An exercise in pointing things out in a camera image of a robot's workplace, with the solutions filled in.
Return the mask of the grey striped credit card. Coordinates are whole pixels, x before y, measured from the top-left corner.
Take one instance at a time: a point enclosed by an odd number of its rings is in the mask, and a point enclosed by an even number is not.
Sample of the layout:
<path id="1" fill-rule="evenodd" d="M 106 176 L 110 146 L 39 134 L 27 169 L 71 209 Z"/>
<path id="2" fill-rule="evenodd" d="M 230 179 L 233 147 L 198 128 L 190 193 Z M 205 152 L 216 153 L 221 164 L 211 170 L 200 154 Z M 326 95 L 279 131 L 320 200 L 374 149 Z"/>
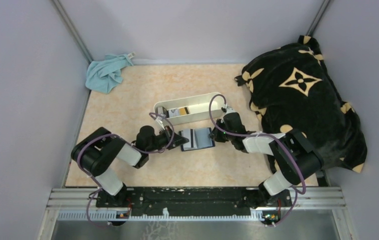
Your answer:
<path id="1" fill-rule="evenodd" d="M 196 132 L 193 128 L 184 129 L 180 131 L 179 134 L 181 137 L 184 137 L 188 140 L 188 142 L 184 143 L 181 146 L 181 150 L 183 152 L 196 150 L 198 148 Z"/>

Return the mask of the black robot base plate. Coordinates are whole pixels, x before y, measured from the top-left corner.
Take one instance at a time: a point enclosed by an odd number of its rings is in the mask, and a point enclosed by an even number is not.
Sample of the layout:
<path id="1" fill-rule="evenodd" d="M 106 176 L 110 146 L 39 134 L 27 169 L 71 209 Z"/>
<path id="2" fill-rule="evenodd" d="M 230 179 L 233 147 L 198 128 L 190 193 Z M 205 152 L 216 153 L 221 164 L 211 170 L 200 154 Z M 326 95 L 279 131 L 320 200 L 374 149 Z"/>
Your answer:
<path id="1" fill-rule="evenodd" d="M 104 190 L 98 208 L 125 208 L 132 217 L 240 217 L 260 207 L 290 207 L 289 190 L 275 196 L 258 187 L 127 187 L 117 196 Z"/>

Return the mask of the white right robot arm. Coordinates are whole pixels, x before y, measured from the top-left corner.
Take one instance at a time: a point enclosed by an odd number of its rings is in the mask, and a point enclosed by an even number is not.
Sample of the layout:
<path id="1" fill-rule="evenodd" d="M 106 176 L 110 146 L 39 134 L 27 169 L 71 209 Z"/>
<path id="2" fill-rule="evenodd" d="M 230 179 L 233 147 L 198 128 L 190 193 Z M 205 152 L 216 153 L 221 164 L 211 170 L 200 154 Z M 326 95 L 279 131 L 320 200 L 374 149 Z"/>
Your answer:
<path id="1" fill-rule="evenodd" d="M 306 178 L 322 169 L 323 158 L 300 131 L 275 134 L 247 131 L 232 107 L 224 106 L 221 110 L 223 116 L 216 120 L 210 133 L 212 140 L 230 142 L 243 153 L 268 155 L 278 164 L 279 169 L 259 184 L 261 199 L 267 200 L 298 184 L 304 186 Z"/>

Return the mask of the blue leather card holder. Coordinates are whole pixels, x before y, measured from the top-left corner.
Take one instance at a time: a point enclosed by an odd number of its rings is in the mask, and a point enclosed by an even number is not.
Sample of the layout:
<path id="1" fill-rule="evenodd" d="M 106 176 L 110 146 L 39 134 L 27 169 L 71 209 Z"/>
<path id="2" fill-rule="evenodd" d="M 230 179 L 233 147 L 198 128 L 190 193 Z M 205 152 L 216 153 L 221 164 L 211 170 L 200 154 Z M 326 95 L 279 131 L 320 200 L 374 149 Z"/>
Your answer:
<path id="1" fill-rule="evenodd" d="M 216 146 L 215 142 L 209 137 L 209 134 L 211 133 L 212 129 L 210 127 L 204 127 L 204 128 L 193 128 L 196 133 L 196 142 L 197 142 L 197 149 L 195 150 L 202 150 L 202 149 L 208 149 L 208 148 L 214 148 Z"/>

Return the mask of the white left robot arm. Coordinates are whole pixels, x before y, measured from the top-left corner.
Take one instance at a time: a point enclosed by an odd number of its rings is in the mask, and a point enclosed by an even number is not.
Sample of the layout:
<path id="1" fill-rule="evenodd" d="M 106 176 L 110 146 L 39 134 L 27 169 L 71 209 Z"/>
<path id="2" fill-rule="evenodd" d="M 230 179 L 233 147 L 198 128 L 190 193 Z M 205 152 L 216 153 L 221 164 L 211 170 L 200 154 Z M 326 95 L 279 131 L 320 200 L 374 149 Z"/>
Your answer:
<path id="1" fill-rule="evenodd" d="M 139 169 L 149 160 L 150 154 L 160 154 L 189 143 L 189 139 L 179 135 L 165 116 L 153 112 L 150 116 L 159 125 L 159 132 L 150 125 L 144 125 L 136 139 L 128 142 L 99 127 L 72 149 L 71 159 L 100 190 L 116 199 L 123 197 L 127 186 L 111 168 L 113 161 L 121 160 Z"/>

